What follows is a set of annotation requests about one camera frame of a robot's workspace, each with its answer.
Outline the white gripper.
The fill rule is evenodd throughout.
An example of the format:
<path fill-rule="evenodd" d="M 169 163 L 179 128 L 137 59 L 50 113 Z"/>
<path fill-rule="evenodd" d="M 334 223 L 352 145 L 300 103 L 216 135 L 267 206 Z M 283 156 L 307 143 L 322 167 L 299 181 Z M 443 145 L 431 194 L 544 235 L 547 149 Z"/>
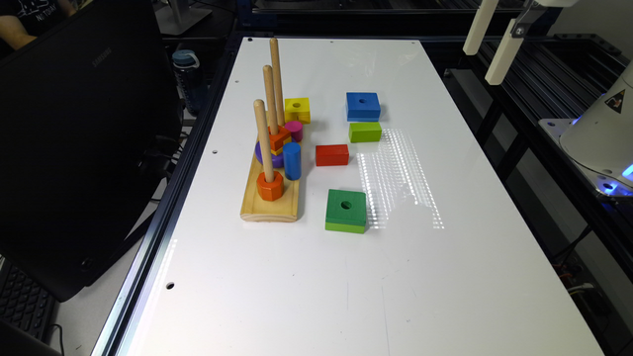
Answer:
<path fill-rule="evenodd" d="M 546 35 L 558 20 L 563 8 L 569 8 L 579 0 L 526 0 L 518 18 L 510 26 L 497 48 L 495 56 L 485 75 L 490 85 L 500 85 L 507 75 L 522 43 L 527 35 Z M 466 55 L 475 55 L 484 39 L 486 31 L 497 8 L 498 0 L 482 0 L 469 33 L 464 42 Z"/>

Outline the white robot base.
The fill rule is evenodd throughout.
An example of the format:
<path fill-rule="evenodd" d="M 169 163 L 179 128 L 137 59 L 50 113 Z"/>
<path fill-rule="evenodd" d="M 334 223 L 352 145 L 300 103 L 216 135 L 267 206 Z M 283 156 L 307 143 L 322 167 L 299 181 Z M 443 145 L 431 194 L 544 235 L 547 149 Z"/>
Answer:
<path fill-rule="evenodd" d="M 632 198 L 632 67 L 575 119 L 543 119 L 561 148 L 600 197 Z"/>

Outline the person forearm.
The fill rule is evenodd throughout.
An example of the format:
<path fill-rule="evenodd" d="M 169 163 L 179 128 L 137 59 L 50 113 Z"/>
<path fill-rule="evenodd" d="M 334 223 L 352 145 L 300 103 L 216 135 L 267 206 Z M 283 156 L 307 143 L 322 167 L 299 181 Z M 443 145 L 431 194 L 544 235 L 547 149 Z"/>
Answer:
<path fill-rule="evenodd" d="M 20 49 L 36 39 L 30 35 L 21 21 L 11 15 L 0 17 L 1 39 L 13 50 Z"/>

